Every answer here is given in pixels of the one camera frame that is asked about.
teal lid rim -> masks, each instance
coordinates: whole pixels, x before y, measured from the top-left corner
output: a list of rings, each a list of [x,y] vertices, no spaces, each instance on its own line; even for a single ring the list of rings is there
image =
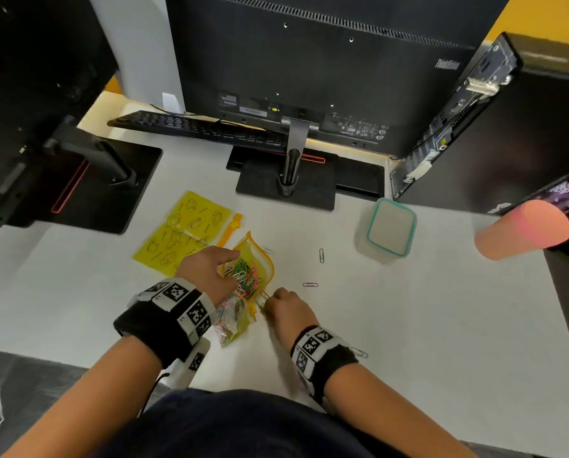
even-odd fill
[[[406,210],[406,211],[408,211],[408,212],[411,212],[412,215],[413,215],[413,217],[414,217],[414,220],[413,220],[412,223],[411,223],[410,236],[409,236],[408,239],[407,239],[407,246],[405,247],[405,252],[403,252],[403,254],[398,254],[398,253],[396,253],[395,251],[392,251],[392,250],[390,250],[390,249],[387,249],[386,247],[381,246],[380,244],[373,242],[373,241],[369,238],[369,233],[371,232],[371,227],[374,225],[375,216],[376,216],[377,213],[378,213],[378,207],[379,207],[380,203],[381,203],[381,202],[384,202],[384,201],[388,202],[389,204],[392,204],[392,205],[395,206],[395,207],[398,207],[398,208],[400,208],[400,209],[403,209],[403,210]],[[393,255],[396,255],[397,257],[401,257],[401,258],[407,257],[407,256],[410,254],[410,251],[411,251],[411,243],[412,243],[412,240],[414,239],[414,235],[416,234],[416,224],[417,224],[417,222],[418,222],[418,216],[417,216],[416,213],[415,213],[413,210],[411,210],[409,207],[406,207],[406,206],[404,206],[403,204],[399,204],[398,202],[392,201],[392,200],[390,200],[390,199],[386,199],[386,198],[378,199],[378,200],[376,201],[376,203],[375,203],[374,215],[371,217],[371,222],[369,223],[369,228],[367,229],[366,238],[367,238],[367,240],[368,240],[370,243],[372,243],[374,246],[379,247],[380,249],[385,250],[385,251],[387,251],[387,252],[389,252],[389,253],[391,253],[391,254],[393,254]]]

thinkvision logo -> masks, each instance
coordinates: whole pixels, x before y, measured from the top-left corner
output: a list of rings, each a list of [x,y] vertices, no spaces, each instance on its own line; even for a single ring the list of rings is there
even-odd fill
[[[453,61],[451,59],[438,59],[437,64],[435,65],[435,69],[451,69],[455,71],[460,66],[458,61]]]

orange cup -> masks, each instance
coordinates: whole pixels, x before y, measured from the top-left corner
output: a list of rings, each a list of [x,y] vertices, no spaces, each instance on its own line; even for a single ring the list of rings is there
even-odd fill
[[[569,219],[556,206],[540,199],[526,201],[475,236],[480,254],[501,260],[556,246],[569,239]]]

black and white wristband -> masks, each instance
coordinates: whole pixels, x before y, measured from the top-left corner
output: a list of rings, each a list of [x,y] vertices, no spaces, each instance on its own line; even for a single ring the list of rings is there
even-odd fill
[[[193,346],[215,323],[217,311],[204,293],[183,278],[166,278],[136,294],[114,322],[121,335],[143,341],[164,368],[185,361]]]
[[[300,333],[291,349],[291,359],[302,385],[319,405],[323,404],[331,375],[347,364],[358,363],[348,344],[320,326],[310,326]]]

black keyboard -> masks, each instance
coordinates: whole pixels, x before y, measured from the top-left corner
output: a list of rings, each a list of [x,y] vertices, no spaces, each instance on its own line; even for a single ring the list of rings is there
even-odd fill
[[[109,121],[108,125],[160,135],[199,138],[245,148],[266,149],[283,154],[286,153],[288,142],[288,136],[278,132],[149,111],[136,111],[123,115]]]

